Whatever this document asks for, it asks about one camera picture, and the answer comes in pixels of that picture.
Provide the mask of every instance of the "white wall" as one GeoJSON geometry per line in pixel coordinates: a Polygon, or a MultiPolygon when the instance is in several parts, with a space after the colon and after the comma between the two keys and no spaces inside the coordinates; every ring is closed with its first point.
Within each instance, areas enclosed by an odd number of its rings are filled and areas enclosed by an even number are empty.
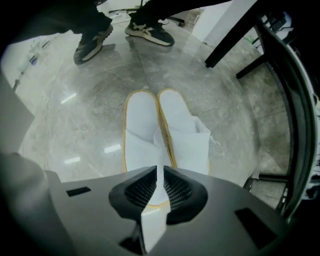
{"type": "Polygon", "coordinates": [[[204,42],[216,47],[257,0],[233,0],[204,42]]]}
{"type": "Polygon", "coordinates": [[[108,0],[98,6],[98,10],[107,15],[109,11],[135,8],[136,6],[140,6],[140,3],[141,0],[108,0]]]}
{"type": "Polygon", "coordinates": [[[192,34],[203,42],[231,3],[232,1],[229,1],[205,7],[193,28],[192,34]]]}
{"type": "Polygon", "coordinates": [[[33,39],[9,45],[1,59],[1,70],[13,87],[15,80],[20,77],[21,70],[28,64],[28,53],[33,39]]]}

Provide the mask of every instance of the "disposable slipper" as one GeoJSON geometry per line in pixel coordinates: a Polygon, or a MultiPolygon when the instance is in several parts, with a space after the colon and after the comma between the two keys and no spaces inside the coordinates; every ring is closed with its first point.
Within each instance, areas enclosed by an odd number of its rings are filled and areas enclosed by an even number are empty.
{"type": "Polygon", "coordinates": [[[149,252],[166,230],[170,212],[164,189],[164,165],[172,166],[165,145],[157,98],[149,91],[131,93],[124,106],[123,160],[130,172],[142,167],[157,166],[156,189],[141,214],[144,247],[149,252]]]}
{"type": "Polygon", "coordinates": [[[157,98],[173,166],[209,175],[210,130],[191,114],[175,89],[164,89],[157,98]]]}

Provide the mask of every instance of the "desk leg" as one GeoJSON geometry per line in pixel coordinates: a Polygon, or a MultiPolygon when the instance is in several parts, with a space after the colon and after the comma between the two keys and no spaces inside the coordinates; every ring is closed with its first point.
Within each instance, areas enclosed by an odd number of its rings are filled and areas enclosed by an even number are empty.
{"type": "Polygon", "coordinates": [[[230,49],[256,24],[256,15],[264,6],[264,0],[258,0],[230,30],[224,39],[205,60],[207,68],[213,68],[230,49]]]}

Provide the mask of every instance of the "person's leg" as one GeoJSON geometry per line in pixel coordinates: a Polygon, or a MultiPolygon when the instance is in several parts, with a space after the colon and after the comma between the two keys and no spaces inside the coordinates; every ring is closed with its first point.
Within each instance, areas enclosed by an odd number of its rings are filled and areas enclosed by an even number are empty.
{"type": "Polygon", "coordinates": [[[230,0],[150,0],[136,13],[125,32],[128,35],[142,37],[163,46],[172,46],[173,37],[167,33],[158,20],[164,20],[174,14],[194,8],[213,6],[230,0]]]}
{"type": "Polygon", "coordinates": [[[111,21],[98,12],[94,0],[58,0],[32,18],[13,43],[72,30],[82,34],[73,56],[75,64],[79,65],[101,50],[104,39],[112,32],[111,21]]]}

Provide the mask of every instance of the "slipper pair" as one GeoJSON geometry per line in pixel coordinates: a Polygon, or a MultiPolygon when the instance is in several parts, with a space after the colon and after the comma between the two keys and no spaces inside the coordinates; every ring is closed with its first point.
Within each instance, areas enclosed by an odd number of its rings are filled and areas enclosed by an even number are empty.
{"type": "Polygon", "coordinates": [[[147,90],[138,90],[127,97],[123,131],[124,169],[130,172],[157,166],[157,186],[141,214],[147,252],[166,231],[167,214],[171,211],[164,189],[164,166],[208,175],[209,140],[210,131],[198,117],[192,116],[178,91],[164,89],[155,97],[147,90]]]}

